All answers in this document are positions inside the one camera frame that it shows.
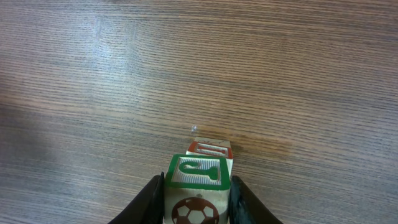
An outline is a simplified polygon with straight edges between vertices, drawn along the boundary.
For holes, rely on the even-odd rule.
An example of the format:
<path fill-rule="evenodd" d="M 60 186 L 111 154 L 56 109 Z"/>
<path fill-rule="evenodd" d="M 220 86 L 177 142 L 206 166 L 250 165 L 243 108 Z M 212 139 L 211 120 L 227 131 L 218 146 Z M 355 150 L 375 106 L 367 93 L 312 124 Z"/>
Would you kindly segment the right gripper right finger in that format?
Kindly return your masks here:
<path fill-rule="evenodd" d="M 231 178 L 228 214 L 230 224 L 282 224 L 236 175 Z"/>

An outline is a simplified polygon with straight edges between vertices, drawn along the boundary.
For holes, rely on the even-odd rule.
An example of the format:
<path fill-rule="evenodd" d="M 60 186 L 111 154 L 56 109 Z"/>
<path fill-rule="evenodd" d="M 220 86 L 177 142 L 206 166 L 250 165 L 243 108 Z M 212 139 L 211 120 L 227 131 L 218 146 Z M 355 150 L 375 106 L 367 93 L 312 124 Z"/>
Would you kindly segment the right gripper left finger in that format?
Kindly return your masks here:
<path fill-rule="evenodd" d="M 163 224 L 165 175 L 155 175 L 109 224 Z"/>

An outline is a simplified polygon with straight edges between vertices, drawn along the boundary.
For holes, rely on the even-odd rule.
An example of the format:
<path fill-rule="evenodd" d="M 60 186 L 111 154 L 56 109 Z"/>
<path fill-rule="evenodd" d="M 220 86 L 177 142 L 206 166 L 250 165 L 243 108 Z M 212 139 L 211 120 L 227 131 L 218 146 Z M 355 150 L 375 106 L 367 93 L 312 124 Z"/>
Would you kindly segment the yellow sided picture block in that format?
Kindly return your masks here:
<path fill-rule="evenodd" d="M 164 184 L 165 223 L 228 223 L 231 190 L 223 157 L 176 154 Z"/>

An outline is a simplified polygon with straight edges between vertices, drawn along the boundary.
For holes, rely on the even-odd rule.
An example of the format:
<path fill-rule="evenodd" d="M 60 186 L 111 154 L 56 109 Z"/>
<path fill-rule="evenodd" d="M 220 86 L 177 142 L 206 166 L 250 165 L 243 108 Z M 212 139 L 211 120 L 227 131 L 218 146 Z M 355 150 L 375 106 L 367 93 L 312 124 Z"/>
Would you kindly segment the white block teal side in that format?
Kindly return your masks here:
<path fill-rule="evenodd" d="M 224 157 L 229 176 L 233 169 L 233 152 L 227 140 L 196 137 L 186 151 L 186 155 Z"/>

